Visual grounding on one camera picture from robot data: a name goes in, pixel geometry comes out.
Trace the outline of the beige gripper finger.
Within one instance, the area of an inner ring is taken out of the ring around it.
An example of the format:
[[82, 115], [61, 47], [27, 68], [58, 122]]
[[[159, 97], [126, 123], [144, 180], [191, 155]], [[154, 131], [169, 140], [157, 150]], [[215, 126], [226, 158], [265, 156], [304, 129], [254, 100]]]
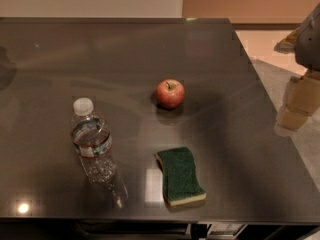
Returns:
[[294, 53], [298, 32], [298, 28], [291, 31], [285, 38], [275, 45], [274, 50], [284, 54]]
[[292, 76], [286, 86], [283, 104], [276, 117], [274, 130], [287, 137], [298, 131], [320, 108], [320, 72], [307, 71]]

